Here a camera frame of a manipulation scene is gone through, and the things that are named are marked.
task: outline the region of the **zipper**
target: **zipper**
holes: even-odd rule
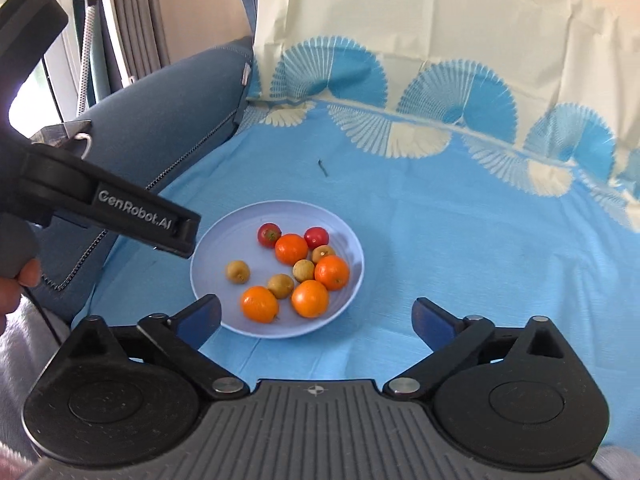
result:
[[[203,138],[201,138],[197,144],[195,146],[193,146],[188,152],[186,152],[185,154],[183,154],[180,158],[178,158],[172,165],[170,165],[168,168],[166,168],[162,173],[160,173],[158,176],[155,177],[155,179],[153,179],[149,184],[147,184],[147,186],[145,187],[145,189],[147,191],[153,189],[154,186],[156,186],[158,184],[158,182],[160,182],[162,179],[164,179],[164,177],[166,177],[169,173],[171,173],[176,166],[178,166],[181,162],[183,162],[188,156],[190,156],[193,152],[195,152],[200,146],[202,146],[204,144],[204,142],[207,141],[207,139],[209,139],[209,137],[211,137],[213,134],[216,133],[216,131],[218,131],[227,121],[229,121],[232,117],[235,116],[236,112],[238,111],[238,108],[236,108],[235,110],[233,110],[228,116],[226,116],[222,122],[216,126],[213,130],[211,130],[207,135],[205,135]],[[95,240],[93,242],[91,242],[91,244],[86,248],[86,250],[84,251],[84,253],[82,253],[82,256],[80,256],[80,259],[78,260],[78,262],[75,264],[74,268],[71,270],[71,272],[68,274],[68,276],[64,279],[64,281],[62,283],[56,283],[54,282],[52,279],[50,279],[49,277],[47,277],[46,274],[43,273],[42,275],[42,281],[45,283],[45,285],[47,285],[49,288],[52,288],[53,290],[55,290],[56,292],[62,292],[63,290],[66,289],[66,287],[68,286],[69,283],[71,283],[71,280],[76,276],[76,274],[80,271],[82,265],[84,264],[84,262],[87,260],[87,258],[89,257],[89,255],[94,252],[94,249],[98,246],[98,244],[103,240],[103,238],[107,235],[108,231],[105,229],[104,231],[100,232],[99,235],[97,235],[97,237],[95,238]]]

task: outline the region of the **white pillow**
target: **white pillow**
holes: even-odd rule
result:
[[[640,196],[640,0],[258,0],[254,51],[254,98],[448,123]]]

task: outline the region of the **small stick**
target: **small stick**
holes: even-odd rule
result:
[[[329,176],[329,174],[326,172],[326,169],[324,168],[324,166],[322,165],[322,160],[319,158],[318,159],[318,166],[320,166],[320,169],[322,170],[322,172],[324,173],[324,176]]]

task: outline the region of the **textured gripper plate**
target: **textured gripper plate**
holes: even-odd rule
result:
[[[395,402],[371,381],[263,381],[241,400],[214,404],[171,452],[119,470],[41,461],[44,480],[595,480],[588,465],[528,474],[462,455],[422,408]]]

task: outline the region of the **orange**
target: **orange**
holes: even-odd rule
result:
[[[309,247],[302,236],[289,233],[282,235],[276,242],[276,259],[285,265],[293,266],[299,260],[304,260]]]
[[[280,305],[268,288],[250,286],[240,296],[242,313],[252,321],[270,323],[278,315]]]
[[[314,278],[328,290],[340,290],[349,281],[349,266],[340,256],[325,256],[316,265]]]
[[[294,289],[291,304],[302,317],[322,316],[329,306],[329,292],[322,283],[306,280]]]

